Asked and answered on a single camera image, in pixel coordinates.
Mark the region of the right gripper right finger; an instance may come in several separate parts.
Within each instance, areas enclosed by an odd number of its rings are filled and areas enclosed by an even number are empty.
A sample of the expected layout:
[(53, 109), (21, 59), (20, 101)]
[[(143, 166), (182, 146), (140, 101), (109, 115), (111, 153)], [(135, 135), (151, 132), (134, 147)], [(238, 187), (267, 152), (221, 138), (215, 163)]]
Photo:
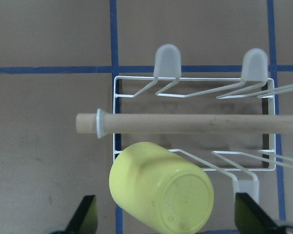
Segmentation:
[(285, 234), (248, 193), (235, 194), (234, 222), (241, 234)]

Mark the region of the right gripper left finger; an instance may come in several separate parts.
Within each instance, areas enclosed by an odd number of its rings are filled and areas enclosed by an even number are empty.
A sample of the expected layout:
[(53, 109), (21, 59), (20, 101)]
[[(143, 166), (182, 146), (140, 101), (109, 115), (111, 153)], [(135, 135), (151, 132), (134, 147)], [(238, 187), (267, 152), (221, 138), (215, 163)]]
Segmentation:
[(95, 195), (86, 195), (81, 200), (65, 234), (95, 234), (98, 228), (98, 214)]

